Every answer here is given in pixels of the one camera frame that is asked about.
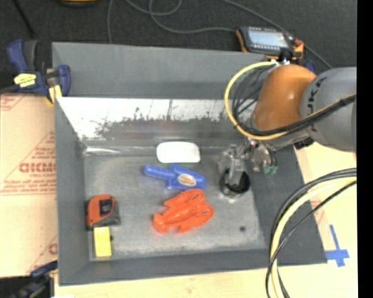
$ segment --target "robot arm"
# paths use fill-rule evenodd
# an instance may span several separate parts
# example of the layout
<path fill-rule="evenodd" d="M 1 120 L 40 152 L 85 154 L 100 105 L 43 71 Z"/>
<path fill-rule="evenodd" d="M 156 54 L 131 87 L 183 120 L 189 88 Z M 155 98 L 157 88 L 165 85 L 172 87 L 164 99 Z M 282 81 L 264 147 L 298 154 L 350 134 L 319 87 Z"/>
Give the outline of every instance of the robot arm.
<path fill-rule="evenodd" d="M 246 177 L 245 167 L 236 166 L 243 164 L 244 159 L 251 159 L 254 171 L 262 165 L 264 172 L 275 173 L 277 164 L 273 164 L 271 153 L 290 145 L 303 147 L 301 142 L 315 141 L 342 151 L 356 151 L 355 67 L 332 69 L 317 76 L 299 65 L 275 66 L 260 89 L 250 127 L 246 127 L 229 108 L 229 91 L 243 73 L 263 65 L 242 70 L 225 92 L 228 117 L 247 137 L 241 147 L 226 151 L 219 163 L 219 170 L 224 173 L 221 188 L 233 197 L 239 197 L 242 188 L 249 188 L 247 181 L 242 180 L 243 175 Z M 241 148 L 243 153 L 235 152 Z"/>

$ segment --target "black cable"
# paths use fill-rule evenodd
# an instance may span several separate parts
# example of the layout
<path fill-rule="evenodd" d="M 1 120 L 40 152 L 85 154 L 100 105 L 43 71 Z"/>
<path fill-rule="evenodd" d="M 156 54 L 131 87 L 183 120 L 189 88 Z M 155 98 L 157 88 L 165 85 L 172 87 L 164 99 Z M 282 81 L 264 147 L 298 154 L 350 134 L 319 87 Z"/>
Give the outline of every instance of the black cable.
<path fill-rule="evenodd" d="M 342 179 L 348 178 L 351 176 L 356 176 L 357 168 L 349 168 L 349 169 L 342 169 L 332 173 L 325 174 L 309 183 L 304 184 L 303 186 L 299 187 L 293 194 L 291 194 L 286 201 L 280 206 L 275 218 L 274 223 L 271 229 L 271 235 L 275 233 L 275 229 L 277 228 L 277 224 L 279 220 L 283 217 L 285 211 L 302 195 L 304 195 L 308 190 L 310 190 L 313 186 L 318 185 L 319 183 L 327 182 L 333 179 Z"/>
<path fill-rule="evenodd" d="M 293 132 L 299 131 L 300 129 L 313 124 L 314 122 L 317 122 L 329 116 L 330 114 L 344 107 L 347 104 L 352 104 L 355 101 L 355 99 L 356 99 L 356 94 L 352 94 L 345 99 L 341 99 L 339 101 L 334 102 L 333 104 L 329 105 L 327 108 L 323 109 L 322 111 L 309 115 L 308 117 L 305 117 L 304 119 L 299 120 L 298 122 L 294 122 L 292 124 L 286 125 L 284 127 L 279 127 L 276 129 L 258 130 L 252 127 L 246 127 L 245 125 L 242 125 L 242 124 L 240 126 L 246 132 L 249 132 L 251 135 L 256 135 L 256 136 L 275 135 L 281 132 L 293 133 Z"/>
<path fill-rule="evenodd" d="M 22 18 L 22 21 L 24 21 L 24 24 L 26 25 L 27 30 L 29 31 L 30 38 L 35 39 L 36 36 L 37 36 L 36 33 L 35 33 L 35 30 L 32 28 L 32 26 L 31 26 L 27 16 L 25 15 L 24 10 L 22 9 L 21 5 L 19 4 L 18 0 L 12 0 L 12 3 L 15 5 L 19 15 Z"/>
<path fill-rule="evenodd" d="M 350 188 L 351 186 L 355 185 L 357 183 L 357 181 L 353 181 L 347 185 L 345 185 L 344 187 L 342 187 L 341 189 L 337 190 L 336 192 L 334 192 L 332 195 L 330 195 L 329 197 L 327 197 L 324 201 L 322 201 L 318 206 L 316 206 L 314 209 L 310 210 L 309 213 L 306 214 L 306 216 L 304 216 L 304 218 L 302 218 L 297 224 L 295 224 L 289 231 L 288 233 L 286 234 L 286 236 L 284 236 L 281 240 L 281 242 L 278 244 L 277 246 L 277 249 L 275 250 L 274 254 L 272 255 L 270 261 L 269 261 L 269 265 L 268 265 L 268 269 L 267 269 L 267 274 L 265 275 L 265 289 L 267 291 L 267 295 L 268 297 L 270 297 L 270 294 L 269 294 L 269 278 L 270 278 L 270 274 L 271 274 L 271 271 L 272 271 L 272 267 L 274 266 L 274 263 L 275 263 L 275 260 L 277 259 L 279 253 L 280 253 L 280 250 L 285 246 L 285 244 L 288 242 L 289 238 L 293 235 L 293 233 L 295 232 L 295 230 L 303 223 L 305 222 L 310 216 L 312 216 L 316 211 L 318 211 L 320 208 L 322 208 L 323 206 L 325 206 L 325 204 L 327 204 L 329 201 L 331 201 L 332 199 L 334 199 L 336 196 L 340 195 L 342 192 L 344 192 L 345 190 L 347 190 L 348 188 Z M 282 287 L 282 292 L 283 294 L 285 294 L 286 297 L 288 297 L 288 294 L 287 294 L 287 291 L 286 291 L 286 288 L 285 286 L 283 285 L 283 282 L 282 280 L 280 279 L 280 283 L 282 284 L 281 287 Z"/>
<path fill-rule="evenodd" d="M 178 0 L 177 6 L 174 9 L 172 9 L 172 10 L 170 10 L 168 12 L 154 12 L 152 10 L 154 1 L 155 0 L 149 0 L 148 10 L 146 10 L 146 9 L 143 9 L 143 8 L 137 6 L 136 4 L 134 4 L 133 2 L 131 2 L 130 0 L 125 0 L 125 2 L 127 2 L 134 9 L 137 9 L 138 11 L 141 11 L 144 14 L 149 14 L 151 16 L 152 20 L 159 27 L 161 27 L 162 29 L 164 29 L 164 30 L 166 30 L 168 32 L 171 32 L 171 33 L 175 33 L 175 34 L 197 34 L 197 33 L 208 32 L 208 31 L 226 31 L 226 32 L 235 33 L 235 31 L 236 31 L 235 29 L 231 29 L 231 28 L 227 28 L 227 27 L 206 27 L 206 28 L 195 29 L 195 30 L 175 30 L 175 29 L 172 29 L 172 28 L 167 27 L 167 26 L 163 25 L 162 23 L 160 23 L 156 19 L 156 16 L 169 16 L 170 14 L 175 13 L 179 9 L 179 7 L 181 6 L 182 0 Z M 287 32 L 287 30 L 285 30 L 280 25 L 278 25 L 275 22 L 271 21 L 270 19 L 262 16 L 258 12 L 254 11 L 252 9 L 249 9 L 249 8 L 247 8 L 247 7 L 239 4 L 239 3 L 236 3 L 236 2 L 231 1 L 231 0 L 219 0 L 219 1 L 224 2 L 226 4 L 230 4 L 230 5 L 234 6 L 234 7 L 242 9 L 242 10 L 244 10 L 244 11 L 250 13 L 250 14 L 253 14 L 254 16 L 256 16 L 256 17 L 260 18 L 261 20 L 263 20 L 264 22 L 270 24 L 271 26 L 273 26 L 273 27 L 275 27 L 275 28 L 277 28 L 277 29 L 279 29 L 281 31 Z M 112 7 L 113 7 L 113 0 L 110 0 L 109 7 L 108 7 L 108 12 L 107 12 L 107 18 L 106 18 L 109 43 L 112 43 L 111 24 L 110 24 L 110 22 L 111 22 L 110 21 L 110 17 L 111 17 Z M 316 53 L 313 49 L 311 49 L 306 44 L 305 44 L 305 49 L 308 50 L 309 52 L 311 52 L 315 57 L 317 57 L 317 59 L 319 59 L 319 61 L 321 61 L 323 64 L 325 64 L 329 69 L 332 68 L 332 66 L 324 58 L 322 58 L 318 53 Z"/>
<path fill-rule="evenodd" d="M 3 95 L 5 93 L 11 93 L 11 92 L 14 92 L 17 90 L 17 85 L 11 85 L 11 86 L 8 86 L 8 87 L 5 87 L 5 88 L 1 88 L 0 89 L 0 95 Z"/>

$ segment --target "blue tape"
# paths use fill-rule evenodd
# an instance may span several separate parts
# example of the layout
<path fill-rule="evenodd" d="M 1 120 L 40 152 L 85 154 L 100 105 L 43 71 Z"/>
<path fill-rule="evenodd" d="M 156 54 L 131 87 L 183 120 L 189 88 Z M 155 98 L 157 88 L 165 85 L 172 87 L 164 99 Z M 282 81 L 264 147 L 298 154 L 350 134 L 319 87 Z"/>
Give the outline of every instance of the blue tape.
<path fill-rule="evenodd" d="M 328 261 L 335 260 L 337 267 L 343 267 L 346 265 L 344 260 L 346 258 L 349 258 L 348 251 L 340 249 L 340 245 L 337 240 L 336 232 L 334 231 L 334 226 L 330 224 L 329 227 L 330 227 L 331 235 L 333 236 L 334 244 L 336 245 L 336 249 L 325 251 L 326 259 Z"/>

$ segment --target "orange toy lobster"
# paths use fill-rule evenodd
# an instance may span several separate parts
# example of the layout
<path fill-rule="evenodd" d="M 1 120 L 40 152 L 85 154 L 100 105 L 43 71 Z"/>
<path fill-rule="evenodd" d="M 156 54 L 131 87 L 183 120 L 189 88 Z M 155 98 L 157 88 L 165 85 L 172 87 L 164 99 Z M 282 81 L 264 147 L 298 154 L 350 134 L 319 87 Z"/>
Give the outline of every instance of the orange toy lobster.
<path fill-rule="evenodd" d="M 167 233 L 168 228 L 179 226 L 183 233 L 193 227 L 203 225 L 213 216 L 213 208 L 205 202 L 205 194 L 200 189 L 181 192 L 164 202 L 168 206 L 162 215 L 154 215 L 154 225 L 158 231 Z"/>

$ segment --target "yellow sticky note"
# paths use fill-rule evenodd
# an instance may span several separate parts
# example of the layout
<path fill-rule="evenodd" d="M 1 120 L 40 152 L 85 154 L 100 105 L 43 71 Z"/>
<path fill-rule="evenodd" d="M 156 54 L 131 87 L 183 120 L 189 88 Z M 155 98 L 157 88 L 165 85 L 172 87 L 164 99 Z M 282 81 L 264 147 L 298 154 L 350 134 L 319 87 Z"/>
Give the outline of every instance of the yellow sticky note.
<path fill-rule="evenodd" d="M 95 256 L 97 258 L 111 257 L 111 234 L 109 232 L 109 227 L 95 227 L 93 229 L 94 234 L 94 248 Z"/>

